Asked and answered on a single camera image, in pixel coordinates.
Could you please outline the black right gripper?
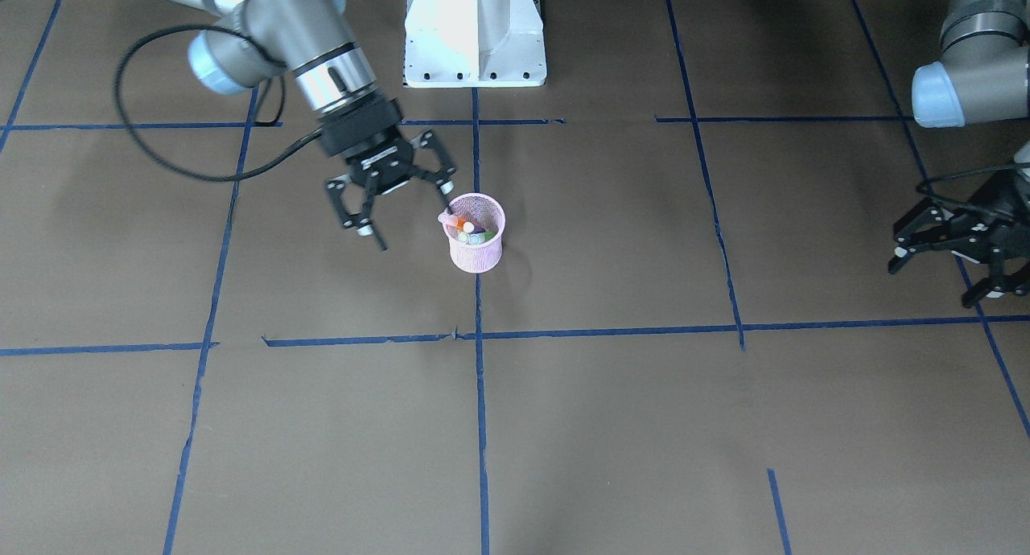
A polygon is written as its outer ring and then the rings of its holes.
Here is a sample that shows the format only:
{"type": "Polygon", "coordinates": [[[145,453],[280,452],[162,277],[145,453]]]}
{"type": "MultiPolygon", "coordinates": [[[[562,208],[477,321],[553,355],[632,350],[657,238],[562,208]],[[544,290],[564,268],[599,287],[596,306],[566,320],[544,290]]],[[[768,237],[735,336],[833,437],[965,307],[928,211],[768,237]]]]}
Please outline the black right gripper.
{"type": "Polygon", "coordinates": [[[365,97],[342,111],[328,113],[319,119],[321,136],[319,143],[327,157],[341,155],[346,163],[349,177],[337,177],[325,181],[325,192],[337,214],[340,226],[354,229],[360,236],[371,236],[381,251],[389,246],[373,219],[377,195],[401,187],[411,178],[430,183],[438,193],[444,210],[451,210],[453,178],[457,171],[445,145],[434,130],[423,131],[408,143],[398,129],[402,122],[402,111],[394,98],[365,97]],[[373,163],[365,169],[363,162],[371,157],[386,152],[394,147],[400,160],[391,166],[387,160],[373,163]],[[434,170],[424,169],[413,162],[414,151],[430,150],[437,159],[434,170]],[[370,177],[372,171],[378,177],[370,177]],[[351,184],[363,187],[365,196],[360,210],[351,212],[345,203],[344,193],[351,184]]]}

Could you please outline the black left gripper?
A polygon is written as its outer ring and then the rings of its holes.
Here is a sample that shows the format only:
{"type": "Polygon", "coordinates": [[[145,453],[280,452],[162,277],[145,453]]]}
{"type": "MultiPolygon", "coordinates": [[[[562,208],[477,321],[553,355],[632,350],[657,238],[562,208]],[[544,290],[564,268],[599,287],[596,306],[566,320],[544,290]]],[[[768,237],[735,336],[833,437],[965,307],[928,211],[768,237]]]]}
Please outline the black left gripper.
{"type": "MultiPolygon", "coordinates": [[[[1027,170],[997,171],[960,208],[921,199],[893,226],[896,242],[888,273],[896,275],[916,254],[950,252],[987,263],[992,249],[1007,259],[1029,257],[1027,170]]],[[[1007,273],[1007,261],[991,261],[988,276],[962,294],[974,308],[992,294],[1029,294],[1029,262],[1007,273]]]]}

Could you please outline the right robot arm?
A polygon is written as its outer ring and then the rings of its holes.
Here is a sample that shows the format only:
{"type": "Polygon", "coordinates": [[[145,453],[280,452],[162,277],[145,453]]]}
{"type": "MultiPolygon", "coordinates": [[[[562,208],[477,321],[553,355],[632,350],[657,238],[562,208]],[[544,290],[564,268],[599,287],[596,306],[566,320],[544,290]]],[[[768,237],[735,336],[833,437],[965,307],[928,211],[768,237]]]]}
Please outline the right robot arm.
{"type": "Polygon", "coordinates": [[[426,131],[408,140],[402,111],[382,93],[356,36],[344,18],[346,0],[166,0],[216,16],[151,32],[122,56],[115,68],[115,110],[133,144],[154,164],[196,181],[238,183],[271,171],[306,145],[319,143],[346,170],[324,190],[340,226],[372,236],[385,247],[374,222],[377,197],[412,180],[430,183],[451,213],[456,167],[437,137],[426,131]],[[188,50],[192,74],[206,89],[232,96],[272,80],[293,78],[319,125],[258,169],[213,176],[159,155],[129,119],[122,85],[129,61],[157,39],[195,32],[188,50]]]}

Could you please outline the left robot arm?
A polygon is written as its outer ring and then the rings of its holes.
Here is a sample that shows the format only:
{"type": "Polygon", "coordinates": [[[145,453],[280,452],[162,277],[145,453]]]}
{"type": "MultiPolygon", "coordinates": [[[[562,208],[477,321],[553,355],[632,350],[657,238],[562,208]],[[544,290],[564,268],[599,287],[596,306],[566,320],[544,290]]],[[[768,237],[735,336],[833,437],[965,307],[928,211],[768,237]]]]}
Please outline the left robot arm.
{"type": "MultiPolygon", "coordinates": [[[[938,61],[913,74],[919,126],[957,129],[1027,117],[1028,0],[950,0],[939,48],[938,61]]],[[[917,254],[942,251],[985,265],[987,275],[962,294],[967,309],[985,298],[1028,294],[1028,267],[1007,271],[1009,261],[1028,258],[1028,148],[981,175],[985,181],[965,200],[932,190],[943,177],[917,184],[920,202],[894,223],[896,248],[888,262],[888,272],[898,273],[917,254]]]]}

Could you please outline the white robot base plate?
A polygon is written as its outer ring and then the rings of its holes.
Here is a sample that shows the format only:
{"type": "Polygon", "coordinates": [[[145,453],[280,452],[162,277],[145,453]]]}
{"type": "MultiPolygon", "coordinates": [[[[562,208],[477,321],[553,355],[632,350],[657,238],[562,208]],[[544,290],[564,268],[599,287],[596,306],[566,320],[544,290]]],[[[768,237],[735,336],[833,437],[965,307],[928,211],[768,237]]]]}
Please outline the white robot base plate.
{"type": "Polygon", "coordinates": [[[407,86],[546,82],[543,0],[407,0],[404,25],[407,86]]]}

